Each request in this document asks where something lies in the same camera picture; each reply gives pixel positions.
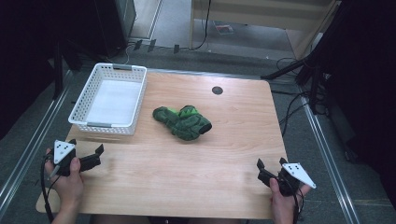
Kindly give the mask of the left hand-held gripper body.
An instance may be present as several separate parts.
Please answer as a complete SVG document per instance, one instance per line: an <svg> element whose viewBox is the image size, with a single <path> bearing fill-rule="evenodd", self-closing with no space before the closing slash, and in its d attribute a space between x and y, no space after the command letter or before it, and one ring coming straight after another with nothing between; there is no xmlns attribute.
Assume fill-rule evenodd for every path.
<svg viewBox="0 0 396 224"><path fill-rule="evenodd" d="M49 161L54 167L53 171L49 175L49 178L55 175L69 176L70 162L73 158L76 157L76 153L76 145L70 144L69 142L65 141L55 140L54 146L49 153ZM100 165L100 156L97 156L94 151L94 153L89 156L79 158L80 171L85 172L91 170L97 165Z"/></svg>

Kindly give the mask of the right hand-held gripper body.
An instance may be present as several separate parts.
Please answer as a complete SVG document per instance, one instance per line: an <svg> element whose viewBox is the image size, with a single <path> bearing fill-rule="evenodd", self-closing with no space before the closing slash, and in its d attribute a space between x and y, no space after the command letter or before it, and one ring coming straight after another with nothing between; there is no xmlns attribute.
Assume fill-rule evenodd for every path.
<svg viewBox="0 0 396 224"><path fill-rule="evenodd" d="M285 163L281 165L277 175L270 173L266 168L259 170L258 179L270 188L270 179L277 180L280 193L285 196L300 195L300 185L305 184L311 189L317 186L300 163Z"/></svg>

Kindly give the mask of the white plastic basket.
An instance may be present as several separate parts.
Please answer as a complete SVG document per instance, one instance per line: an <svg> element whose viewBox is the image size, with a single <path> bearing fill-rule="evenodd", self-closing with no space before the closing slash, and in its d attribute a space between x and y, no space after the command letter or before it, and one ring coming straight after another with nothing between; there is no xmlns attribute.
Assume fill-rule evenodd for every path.
<svg viewBox="0 0 396 224"><path fill-rule="evenodd" d="M133 135L147 87L147 68L97 63L68 121L83 132Z"/></svg>

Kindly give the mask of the green plush glove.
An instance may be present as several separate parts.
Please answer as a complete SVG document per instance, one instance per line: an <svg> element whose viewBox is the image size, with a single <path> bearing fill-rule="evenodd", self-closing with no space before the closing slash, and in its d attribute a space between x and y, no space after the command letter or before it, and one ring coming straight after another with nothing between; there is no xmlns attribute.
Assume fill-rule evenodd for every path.
<svg viewBox="0 0 396 224"><path fill-rule="evenodd" d="M172 135L185 141L195 140L212 129L211 121L193 105L185 105L180 110L160 106L153 110L152 116L163 123Z"/></svg>

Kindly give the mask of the person's right hand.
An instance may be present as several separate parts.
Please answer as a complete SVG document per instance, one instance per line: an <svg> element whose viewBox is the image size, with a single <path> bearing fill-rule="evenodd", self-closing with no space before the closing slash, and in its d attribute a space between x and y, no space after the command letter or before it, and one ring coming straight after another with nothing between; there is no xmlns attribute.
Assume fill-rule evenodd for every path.
<svg viewBox="0 0 396 224"><path fill-rule="evenodd" d="M300 187L300 195L285 197L280 193L279 185L276 179L270 179L270 189L272 191L271 197L271 209L273 217L289 216L294 217L295 209L297 208L295 198L297 202L300 203L302 198L311 190L307 185L302 185Z"/></svg>

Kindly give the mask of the person's left hand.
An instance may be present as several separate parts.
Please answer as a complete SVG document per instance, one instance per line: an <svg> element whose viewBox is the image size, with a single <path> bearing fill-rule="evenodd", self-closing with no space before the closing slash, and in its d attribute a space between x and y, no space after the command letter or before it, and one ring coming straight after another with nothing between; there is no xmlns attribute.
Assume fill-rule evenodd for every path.
<svg viewBox="0 0 396 224"><path fill-rule="evenodd" d="M80 208L84 185L77 157L70 162L70 175L55 175L49 179L60 198L61 211L77 211Z"/></svg>

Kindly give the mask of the black metal stand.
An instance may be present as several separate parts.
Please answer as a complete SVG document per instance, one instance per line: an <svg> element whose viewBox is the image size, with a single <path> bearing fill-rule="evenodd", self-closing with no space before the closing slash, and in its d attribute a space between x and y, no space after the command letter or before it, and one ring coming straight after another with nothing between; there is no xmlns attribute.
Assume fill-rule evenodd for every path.
<svg viewBox="0 0 396 224"><path fill-rule="evenodd" d="M318 115L318 86L319 81L323 77L325 57L328 53L326 48L315 47L307 56L301 60L292 62L290 65L270 74L262 75L261 79L273 80L275 78L286 75L288 72L294 71L300 68L295 83L298 86L305 85L308 81L311 81L310 91L308 93L308 105L311 111Z"/></svg>

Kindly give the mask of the black cabinet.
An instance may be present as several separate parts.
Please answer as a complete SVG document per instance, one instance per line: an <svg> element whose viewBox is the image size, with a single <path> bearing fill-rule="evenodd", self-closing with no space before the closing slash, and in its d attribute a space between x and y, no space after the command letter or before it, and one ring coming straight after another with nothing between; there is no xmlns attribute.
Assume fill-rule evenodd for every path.
<svg viewBox="0 0 396 224"><path fill-rule="evenodd" d="M113 56L126 49L134 27L134 0L94 0L99 34L96 49L105 56Z"/></svg>

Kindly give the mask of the red flat item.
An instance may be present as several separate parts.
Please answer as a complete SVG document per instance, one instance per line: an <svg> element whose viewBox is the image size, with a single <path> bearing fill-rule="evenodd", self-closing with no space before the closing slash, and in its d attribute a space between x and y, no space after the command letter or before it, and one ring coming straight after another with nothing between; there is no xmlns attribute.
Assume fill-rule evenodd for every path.
<svg viewBox="0 0 396 224"><path fill-rule="evenodd" d="M233 34L233 27L229 24L215 22L214 25L220 35L232 35Z"/></svg>

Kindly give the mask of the light wooden shelf unit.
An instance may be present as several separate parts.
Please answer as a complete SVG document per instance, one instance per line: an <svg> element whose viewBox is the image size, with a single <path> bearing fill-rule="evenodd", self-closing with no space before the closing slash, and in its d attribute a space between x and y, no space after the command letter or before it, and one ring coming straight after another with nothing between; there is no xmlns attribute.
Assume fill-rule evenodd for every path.
<svg viewBox="0 0 396 224"><path fill-rule="evenodd" d="M191 0L190 46L194 20L227 21L284 29L294 56L302 59L332 20L340 0Z"/></svg>

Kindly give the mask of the metal floor rail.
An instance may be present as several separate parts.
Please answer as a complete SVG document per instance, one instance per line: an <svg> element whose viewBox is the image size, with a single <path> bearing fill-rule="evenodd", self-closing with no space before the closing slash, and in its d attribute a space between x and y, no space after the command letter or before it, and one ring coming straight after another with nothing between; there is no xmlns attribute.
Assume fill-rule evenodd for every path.
<svg viewBox="0 0 396 224"><path fill-rule="evenodd" d="M74 72L67 70L64 88L53 99L50 84L0 140L0 220L31 166L41 144L60 110Z"/></svg>
<svg viewBox="0 0 396 224"><path fill-rule="evenodd" d="M319 124L318 117L311 111L308 105L308 100L305 97L301 99L301 102L304 105L305 114L317 141L319 152L326 166L337 201L344 214L346 224L361 224L355 205L351 200L347 186L340 175L338 167L332 156L331 148L329 147L325 134Z"/></svg>

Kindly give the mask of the black upright post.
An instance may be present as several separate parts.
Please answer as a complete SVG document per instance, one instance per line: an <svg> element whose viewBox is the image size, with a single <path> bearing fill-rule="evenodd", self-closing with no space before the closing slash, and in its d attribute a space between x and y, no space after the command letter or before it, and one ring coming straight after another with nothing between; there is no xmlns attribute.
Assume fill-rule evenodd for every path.
<svg viewBox="0 0 396 224"><path fill-rule="evenodd" d="M54 93L53 99L56 100L64 89L64 75L63 75L63 53L62 42L58 41L54 46Z"/></svg>

